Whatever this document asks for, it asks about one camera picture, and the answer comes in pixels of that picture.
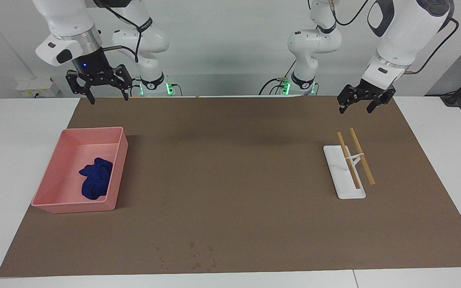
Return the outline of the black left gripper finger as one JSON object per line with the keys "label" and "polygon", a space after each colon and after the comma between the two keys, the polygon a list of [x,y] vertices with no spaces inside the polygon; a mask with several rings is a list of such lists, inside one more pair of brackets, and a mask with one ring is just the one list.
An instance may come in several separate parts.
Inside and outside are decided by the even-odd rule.
{"label": "black left gripper finger", "polygon": [[339,113],[344,114],[347,108],[359,100],[357,99],[356,89],[351,84],[344,86],[338,95]]}
{"label": "black left gripper finger", "polygon": [[373,96],[373,100],[367,106],[367,112],[369,114],[373,113],[377,106],[382,104],[388,104],[392,100],[393,95],[396,93],[396,89],[393,86],[390,86],[384,93],[379,96]]}

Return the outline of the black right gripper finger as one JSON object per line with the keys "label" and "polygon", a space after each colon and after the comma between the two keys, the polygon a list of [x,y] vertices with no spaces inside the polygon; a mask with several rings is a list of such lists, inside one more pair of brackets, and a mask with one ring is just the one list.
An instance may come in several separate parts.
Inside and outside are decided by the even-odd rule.
{"label": "black right gripper finger", "polygon": [[93,79],[90,76],[75,70],[68,70],[66,80],[72,93],[85,96],[91,105],[95,104],[95,97],[91,92]]}
{"label": "black right gripper finger", "polygon": [[119,89],[125,101],[130,98],[130,90],[133,87],[133,78],[130,76],[128,69],[124,64],[120,64],[113,68],[113,84]]}

